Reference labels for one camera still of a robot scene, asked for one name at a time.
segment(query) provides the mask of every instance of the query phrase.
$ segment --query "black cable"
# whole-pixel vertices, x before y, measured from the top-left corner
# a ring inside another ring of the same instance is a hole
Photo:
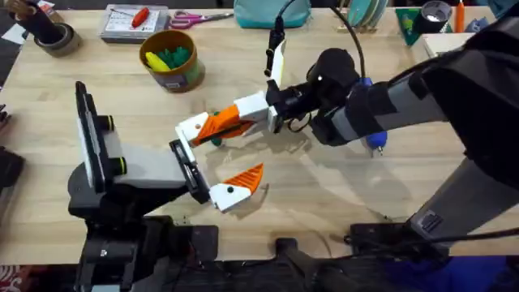
[[[296,118],[291,118],[291,119],[289,120],[289,123],[288,123],[287,127],[289,128],[289,130],[290,130],[292,133],[299,133],[300,131],[302,131],[302,129],[306,128],[306,127],[310,124],[310,121],[311,121],[311,118],[312,118],[312,116],[311,116],[311,112],[309,112],[309,113],[307,113],[307,114],[310,115],[310,116],[308,117],[308,121],[307,121],[307,123],[305,123],[304,125],[300,126],[300,127],[297,128],[297,129],[293,129],[293,128],[292,128],[292,123],[294,122],[294,120],[295,120]]]
[[[177,276],[176,276],[175,279],[173,280],[174,283],[173,283],[173,287],[171,288],[171,292],[174,292],[175,289],[177,288],[178,280],[180,280],[180,276],[182,275],[182,271],[183,271],[184,268],[186,267],[186,264],[187,264],[187,261],[184,261],[184,262],[182,263],[182,265],[180,266],[180,269],[178,270]]]
[[[289,0],[283,5],[283,7],[279,10],[279,13],[277,14],[277,17],[282,17],[283,13],[285,13],[286,8],[290,6],[290,4],[294,3],[295,0]]]
[[[430,59],[427,59],[426,61],[420,62],[420,63],[412,66],[411,68],[405,69],[400,74],[394,76],[393,78],[391,78],[388,81],[388,87],[391,86],[391,85],[394,85],[398,80],[406,77],[407,75],[409,75],[409,74],[411,74],[413,72],[421,71],[421,70],[429,67],[430,65],[433,65],[433,64],[438,63],[438,62],[442,62],[442,61],[446,60],[447,58],[457,57],[459,55],[459,53],[460,52],[458,52],[458,51],[447,52],[447,53],[441,54],[440,56],[437,56],[437,57],[434,57],[434,58],[430,58]]]
[[[377,255],[391,253],[391,251],[398,251],[398,250],[402,249],[403,247],[420,246],[420,245],[424,245],[424,244],[454,243],[454,242],[458,242],[458,241],[486,240],[486,239],[517,236],[517,235],[519,235],[519,228],[492,231],[492,232],[486,232],[486,233],[482,233],[482,234],[468,234],[468,235],[459,235],[459,236],[447,236],[447,237],[443,237],[443,238],[421,239],[421,240],[409,241],[407,243],[404,242],[404,243],[397,244],[395,246],[388,247],[388,248],[380,248],[378,250],[373,250],[373,251],[370,251],[370,252],[367,252],[364,254],[361,253],[361,254],[347,255],[347,256],[337,258],[337,260],[349,260],[352,258],[364,257],[364,256],[377,256]]]
[[[330,9],[342,20],[346,28],[348,28],[348,32],[350,32],[351,38],[354,39],[355,46],[357,46],[358,57],[360,58],[360,75],[362,77],[362,80],[364,80],[366,78],[364,53],[362,52],[362,47],[360,46],[360,42],[358,41],[357,35],[355,34],[355,31],[351,28],[351,25],[346,19],[346,17],[344,17],[344,15],[335,6],[330,6]]]

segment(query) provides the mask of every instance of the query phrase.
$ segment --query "black mount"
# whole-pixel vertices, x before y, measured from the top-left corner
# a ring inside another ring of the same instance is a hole
[[[295,238],[278,238],[276,254],[276,260],[285,262],[292,268],[294,277],[304,283],[306,291],[384,291],[381,287],[361,285],[353,281],[333,260],[315,259],[300,251]]]
[[[354,255],[379,258],[443,260],[448,257],[448,249],[439,249],[432,244],[407,244],[423,242],[409,223],[362,223],[350,226],[350,233],[344,237]]]
[[[153,275],[157,262],[166,258],[184,261],[188,256],[214,260],[218,253],[216,226],[175,226],[169,216],[144,214],[187,192],[139,189],[113,184],[106,193],[89,185],[84,165],[68,182],[69,213],[85,219],[87,238],[76,275],[76,291],[119,284],[121,291]]]

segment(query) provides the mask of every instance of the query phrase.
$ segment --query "green object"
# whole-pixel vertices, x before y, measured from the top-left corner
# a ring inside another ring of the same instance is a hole
[[[168,54],[166,52],[160,52],[159,54],[157,54],[159,56],[159,58],[166,64],[168,65],[168,67],[170,69],[174,69],[175,68],[175,65],[173,63],[173,60],[169,58]]]
[[[164,62],[170,69],[178,68],[184,65],[191,54],[189,50],[184,47],[177,47],[174,53],[171,53],[168,49],[165,49],[164,52],[160,52],[157,56]]]
[[[412,46],[420,37],[419,33],[413,32],[414,20],[420,13],[420,8],[397,8],[395,13],[397,13],[398,24],[400,25],[400,30],[402,36],[404,36],[405,43],[408,46]],[[451,28],[451,25],[448,22],[447,30],[445,32],[453,32],[453,28]]]
[[[180,67],[189,60],[189,57],[189,51],[186,48],[179,46],[173,53],[173,62],[176,67]]]
[[[223,142],[222,138],[212,138],[211,143],[217,147],[221,146],[221,143]]]

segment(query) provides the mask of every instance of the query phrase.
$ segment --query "scissors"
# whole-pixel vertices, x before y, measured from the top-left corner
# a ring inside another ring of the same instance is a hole
[[[176,11],[169,21],[169,26],[176,29],[188,29],[195,24],[206,21],[227,19],[233,17],[234,13],[220,13],[215,15],[197,15],[185,11]]]

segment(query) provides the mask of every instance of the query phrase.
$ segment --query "wooden table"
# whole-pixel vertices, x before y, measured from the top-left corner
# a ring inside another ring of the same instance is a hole
[[[86,83],[97,110],[112,114],[123,141],[167,149],[174,126],[202,111],[214,112],[260,89],[268,30],[240,29],[233,19],[189,30],[207,68],[204,82],[183,94],[162,90],[138,60],[137,45],[107,45],[97,36],[102,11],[60,11],[84,39],[71,56],[51,58],[28,41],[2,90],[0,101],[15,114],[2,143],[27,164],[0,228],[0,263],[77,263],[84,244],[82,220],[67,211],[66,183],[81,162],[75,124],[74,82]],[[486,16],[486,7],[467,8],[466,20]],[[286,32],[284,85],[304,81],[320,52],[346,48],[356,62],[350,36],[337,33],[339,21],[329,10],[314,9],[308,24]],[[399,36],[391,9],[377,33],[359,36],[367,74],[389,79],[414,64]],[[463,147],[447,123],[407,127],[389,133],[384,157],[371,159],[358,141],[344,147],[319,144],[309,129],[299,134],[254,135],[195,150],[212,183],[259,162],[265,171],[251,201],[229,214],[189,195],[156,210],[175,220],[220,227],[219,259],[272,257],[275,238],[292,236],[312,256],[348,254],[341,237],[356,222],[387,216],[404,221],[457,167]],[[510,210],[479,231],[517,225]],[[517,253],[517,240],[460,243],[454,255]]]

